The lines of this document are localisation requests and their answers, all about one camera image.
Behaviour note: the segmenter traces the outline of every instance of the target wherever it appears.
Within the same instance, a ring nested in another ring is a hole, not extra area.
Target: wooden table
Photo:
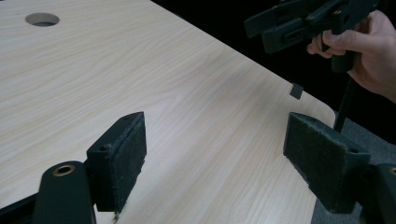
[[[311,220],[315,195],[282,155],[288,114],[332,126],[333,111],[149,0],[0,2],[0,78],[0,207],[144,111],[148,155],[119,223]]]

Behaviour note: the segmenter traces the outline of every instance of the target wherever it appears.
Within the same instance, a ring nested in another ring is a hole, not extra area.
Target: wood grain surface
[[[59,23],[25,20],[41,12]],[[315,195],[282,155],[288,114],[332,126],[333,111],[149,0],[0,2],[0,78],[0,207],[144,111],[118,223],[310,223]]]

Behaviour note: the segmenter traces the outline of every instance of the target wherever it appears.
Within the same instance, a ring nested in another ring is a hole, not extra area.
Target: human hand
[[[321,41],[330,48],[321,50]],[[340,35],[325,31],[312,39],[307,51],[323,58],[355,51],[349,75],[363,88],[380,94],[396,104],[396,30],[388,17],[374,11],[355,30]]]

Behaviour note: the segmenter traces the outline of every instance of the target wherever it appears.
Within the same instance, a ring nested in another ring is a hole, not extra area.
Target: dark background
[[[179,17],[241,52],[288,82],[297,83],[323,103],[338,111],[347,86],[347,74],[335,74],[331,61],[306,53],[309,39],[277,53],[266,54],[259,36],[247,38],[244,20],[279,4],[275,0],[153,0]],[[381,6],[395,24],[396,4],[388,0]],[[346,116],[378,137],[396,144],[396,104],[355,89]]]

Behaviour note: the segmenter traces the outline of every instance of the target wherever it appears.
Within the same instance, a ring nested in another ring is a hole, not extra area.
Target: carpeted floor
[[[390,144],[353,121],[346,119],[341,134],[371,153],[371,164],[396,164],[396,146]],[[311,224],[359,224],[361,206],[357,203],[352,214],[332,214],[317,200]]]

